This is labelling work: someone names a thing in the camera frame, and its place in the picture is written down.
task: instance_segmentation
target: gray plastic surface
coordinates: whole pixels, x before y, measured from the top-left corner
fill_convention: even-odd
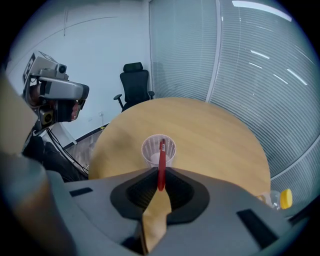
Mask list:
[[[56,206],[76,244],[79,256],[131,256],[136,253],[115,243],[99,230],[75,203],[59,173],[47,172]]]
[[[210,194],[206,210],[193,222],[170,225],[150,255],[237,255],[247,256],[261,249],[236,212],[251,209],[278,237],[291,225],[241,187],[194,172],[177,172],[202,183]]]
[[[210,194],[210,202],[193,222],[169,225],[149,255],[247,256],[258,253],[261,248],[237,215],[238,211],[246,209],[251,209],[278,237],[291,229],[280,213],[241,187],[193,172],[175,170],[202,183]],[[120,216],[110,202],[110,193],[117,185],[144,171],[65,184],[59,174],[49,172],[57,207],[81,255],[105,255],[106,252],[135,255],[120,243],[134,235],[138,222]],[[70,196],[69,191],[82,188],[93,191]]]
[[[138,221],[123,218],[110,201],[111,191],[119,184],[130,180],[143,171],[131,172],[104,179],[65,183],[68,191],[91,188],[93,191],[73,197],[78,207],[90,222],[116,243],[122,243],[134,235]]]

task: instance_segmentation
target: chair headrest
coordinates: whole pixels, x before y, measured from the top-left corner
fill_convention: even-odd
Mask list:
[[[141,62],[129,63],[123,66],[123,72],[125,73],[142,71],[143,69],[144,67],[142,66]]]

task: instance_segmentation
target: wooden tabletop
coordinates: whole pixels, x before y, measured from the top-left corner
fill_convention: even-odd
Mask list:
[[[154,134],[167,135],[174,140],[174,168],[234,183],[255,196],[270,190],[266,155],[247,126],[218,106],[187,98],[153,99],[119,114],[95,145],[89,178],[105,178],[146,168],[141,146]],[[165,221],[165,215],[170,212],[170,207],[164,206],[166,203],[159,203],[161,200],[169,202],[165,194],[157,192],[150,203],[151,210],[145,211],[144,217],[150,223]],[[162,216],[154,216],[159,211]],[[160,224],[153,230],[150,223],[144,224],[144,229],[146,236],[153,237],[148,247],[153,248],[159,233],[163,236],[165,230],[159,231]]]

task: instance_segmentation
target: white wall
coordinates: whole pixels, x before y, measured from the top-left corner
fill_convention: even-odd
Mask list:
[[[21,94],[25,66],[33,51],[42,51],[67,66],[70,81],[90,87],[77,120],[63,123],[70,134],[77,139],[109,123],[121,112],[113,97],[123,94],[124,101],[119,77],[124,64],[141,62],[150,70],[145,10],[144,2],[137,0],[50,1],[12,45],[9,81]]]

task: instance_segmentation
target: window blinds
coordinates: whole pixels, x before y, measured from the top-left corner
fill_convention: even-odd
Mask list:
[[[210,102],[253,131],[273,177],[320,133],[317,56],[293,20],[220,2],[221,50]]]
[[[214,0],[150,2],[155,96],[206,100],[217,42]]]

